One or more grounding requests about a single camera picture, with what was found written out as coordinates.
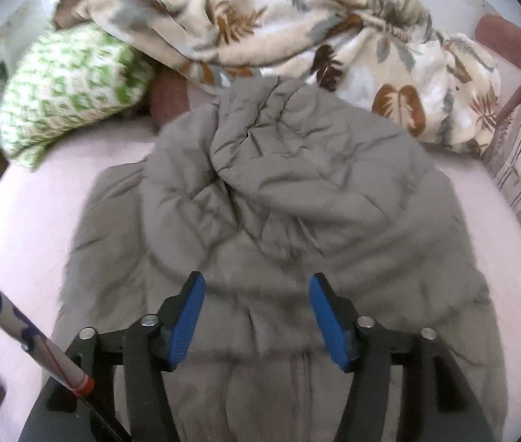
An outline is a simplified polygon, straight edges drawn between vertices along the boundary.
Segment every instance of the silver rivet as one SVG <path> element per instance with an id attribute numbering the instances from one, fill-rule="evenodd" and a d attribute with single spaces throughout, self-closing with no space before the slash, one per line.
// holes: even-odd
<path id="1" fill-rule="evenodd" d="M 78 333 L 78 337 L 80 337 L 83 341 L 87 341 L 88 339 L 92 339 L 96 334 L 96 330 L 92 327 L 85 327 Z"/>
<path id="2" fill-rule="evenodd" d="M 430 329 L 430 327 L 424 327 L 424 329 L 420 331 L 420 334 L 422 334 L 424 339 L 428 339 L 429 341 L 436 339 L 436 330 Z"/>
<path id="3" fill-rule="evenodd" d="M 370 329 L 374 326 L 374 320 L 373 318 L 369 316 L 361 316 L 358 318 L 359 326 L 365 327 L 366 329 Z"/>
<path id="4" fill-rule="evenodd" d="M 146 314 L 141 318 L 140 323 L 144 327 L 153 327 L 158 324 L 158 316 L 156 314 Z"/>

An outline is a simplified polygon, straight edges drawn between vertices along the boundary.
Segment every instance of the blue rubber pad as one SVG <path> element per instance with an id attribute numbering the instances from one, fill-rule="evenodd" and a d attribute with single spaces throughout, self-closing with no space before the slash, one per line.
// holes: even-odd
<path id="1" fill-rule="evenodd" d="M 310 279 L 309 300 L 332 361 L 345 371 L 351 364 L 351 359 L 348 357 L 346 350 L 347 334 L 336 318 L 317 276 L 312 276 Z"/>
<path id="2" fill-rule="evenodd" d="M 179 320 L 177 320 L 170 334 L 168 362 L 173 369 L 187 356 L 187 351 L 193 340 L 197 319 L 199 318 L 203 300 L 205 299 L 205 288 L 205 279 L 199 274 L 191 292 L 187 296 Z"/>

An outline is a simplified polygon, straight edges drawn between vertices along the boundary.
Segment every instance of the floral blanket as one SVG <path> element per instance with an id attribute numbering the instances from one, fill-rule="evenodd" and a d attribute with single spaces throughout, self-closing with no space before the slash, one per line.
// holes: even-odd
<path id="1" fill-rule="evenodd" d="M 500 76 L 464 35 L 436 30 L 418 0 L 63 0 L 55 23 L 94 21 L 186 78 L 302 78 L 386 116 L 420 141 L 480 155 Z"/>

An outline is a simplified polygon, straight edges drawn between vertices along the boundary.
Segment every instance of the green and white pillow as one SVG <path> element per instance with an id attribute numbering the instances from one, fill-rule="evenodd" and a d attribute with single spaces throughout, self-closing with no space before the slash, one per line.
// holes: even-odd
<path id="1" fill-rule="evenodd" d="M 0 143 L 35 169 L 59 137 L 137 104 L 154 68 L 94 23 L 48 32 L 31 46 L 0 103 Z"/>

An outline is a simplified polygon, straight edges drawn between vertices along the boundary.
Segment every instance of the blanket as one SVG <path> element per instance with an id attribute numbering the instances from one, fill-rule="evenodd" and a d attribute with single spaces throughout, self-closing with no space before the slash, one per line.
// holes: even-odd
<path id="1" fill-rule="evenodd" d="M 388 328 L 433 327 L 500 438 L 503 354 L 463 215 L 448 178 L 389 119 L 273 76 L 169 123 L 145 161 L 99 177 L 53 337 L 66 347 L 85 326 L 128 327 L 192 270 L 207 297 L 187 359 L 164 375 L 181 440 L 333 440 L 352 376 L 309 304 L 318 271 Z"/>
<path id="2" fill-rule="evenodd" d="M 90 20 L 208 88 L 292 76 L 427 143 L 479 156 L 494 134 L 494 61 L 418 0 L 62 0 L 55 16 Z"/>

